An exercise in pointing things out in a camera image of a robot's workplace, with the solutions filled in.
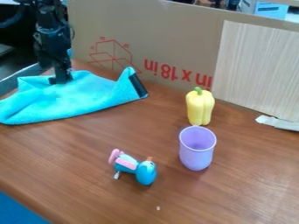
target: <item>toy bell pepper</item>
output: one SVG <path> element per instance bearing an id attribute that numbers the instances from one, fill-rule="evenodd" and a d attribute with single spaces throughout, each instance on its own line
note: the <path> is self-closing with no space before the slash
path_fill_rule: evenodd
<path id="1" fill-rule="evenodd" d="M 195 87 L 186 96 L 187 114 L 190 124 L 206 125 L 211 121 L 215 99 L 212 93 Z"/>

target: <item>lavender plastic cup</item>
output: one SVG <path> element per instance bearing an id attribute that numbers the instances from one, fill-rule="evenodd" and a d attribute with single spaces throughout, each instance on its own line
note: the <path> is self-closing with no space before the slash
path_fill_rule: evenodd
<path id="1" fill-rule="evenodd" d="M 185 128 L 179 134 L 179 158 L 193 171 L 201 171 L 212 162 L 217 138 L 209 129 L 200 126 Z"/>

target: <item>blue cloth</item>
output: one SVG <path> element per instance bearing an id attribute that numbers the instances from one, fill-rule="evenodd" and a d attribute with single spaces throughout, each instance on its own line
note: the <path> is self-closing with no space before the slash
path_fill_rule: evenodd
<path id="1" fill-rule="evenodd" d="M 0 223 L 3 224 L 50 224 L 25 206 L 0 192 Z"/>
<path id="2" fill-rule="evenodd" d="M 140 99 L 127 67 L 118 81 L 88 71 L 73 71 L 65 85 L 50 85 L 49 76 L 18 78 L 18 92 L 0 101 L 0 123 L 39 123 L 92 113 Z"/>

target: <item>blue toy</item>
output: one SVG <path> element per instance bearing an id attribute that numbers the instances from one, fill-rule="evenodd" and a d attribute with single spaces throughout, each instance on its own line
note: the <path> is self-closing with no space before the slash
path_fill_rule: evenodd
<path id="1" fill-rule="evenodd" d="M 121 172 L 135 174 L 136 180 L 144 186 L 151 185 L 156 179 L 156 164 L 151 162 L 151 157 L 139 162 L 123 151 L 115 149 L 111 152 L 108 162 L 115 164 L 115 179 L 119 178 Z"/>

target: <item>red printed diagram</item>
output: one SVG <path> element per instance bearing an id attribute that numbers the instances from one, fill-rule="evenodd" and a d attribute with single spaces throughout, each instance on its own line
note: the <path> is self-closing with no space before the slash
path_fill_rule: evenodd
<path id="1" fill-rule="evenodd" d="M 129 51 L 129 45 L 121 45 L 115 39 L 105 40 L 100 37 L 100 42 L 96 42 L 91 47 L 92 53 L 89 54 L 91 58 L 89 64 L 94 64 L 100 67 L 105 67 L 113 71 L 120 72 L 125 67 L 133 67 L 138 74 L 141 73 L 133 64 L 133 56 Z"/>

